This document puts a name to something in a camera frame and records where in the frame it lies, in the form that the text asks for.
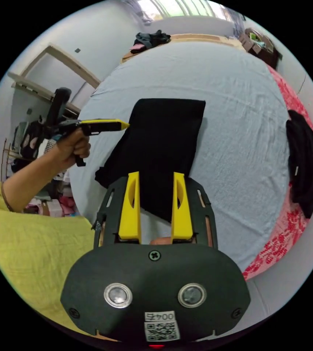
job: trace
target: window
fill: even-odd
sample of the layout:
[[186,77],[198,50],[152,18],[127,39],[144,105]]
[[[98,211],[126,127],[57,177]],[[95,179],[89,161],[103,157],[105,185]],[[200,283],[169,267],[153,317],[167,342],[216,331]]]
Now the window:
[[226,8],[210,0],[137,0],[152,20],[176,16],[210,16],[232,22]]

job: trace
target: red light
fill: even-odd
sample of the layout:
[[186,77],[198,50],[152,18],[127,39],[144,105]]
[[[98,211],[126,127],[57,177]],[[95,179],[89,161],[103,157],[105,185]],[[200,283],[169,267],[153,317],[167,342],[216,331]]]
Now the red light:
[[154,348],[155,350],[159,350],[163,348],[165,345],[149,345],[149,347]]

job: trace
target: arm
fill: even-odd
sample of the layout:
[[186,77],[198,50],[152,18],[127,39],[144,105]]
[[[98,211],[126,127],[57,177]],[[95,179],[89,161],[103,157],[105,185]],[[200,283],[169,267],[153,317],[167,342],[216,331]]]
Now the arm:
[[8,178],[2,194],[8,208],[21,212],[58,173],[75,164],[75,156],[86,158],[90,144],[81,129],[60,140],[48,153]]

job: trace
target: printed number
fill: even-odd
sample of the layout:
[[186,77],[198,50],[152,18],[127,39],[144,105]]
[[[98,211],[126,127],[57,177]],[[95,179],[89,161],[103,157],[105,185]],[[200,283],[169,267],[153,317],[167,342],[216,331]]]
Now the printed number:
[[145,313],[145,321],[172,321],[175,319],[175,315],[172,311],[170,312],[160,312],[160,313]]

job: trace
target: yellow shirt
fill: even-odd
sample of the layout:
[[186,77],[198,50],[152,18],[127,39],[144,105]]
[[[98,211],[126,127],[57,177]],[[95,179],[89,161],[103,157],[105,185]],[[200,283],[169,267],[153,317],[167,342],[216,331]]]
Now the yellow shirt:
[[34,310],[73,331],[60,303],[72,265],[92,250],[94,231],[84,217],[52,218],[10,212],[0,183],[0,269]]

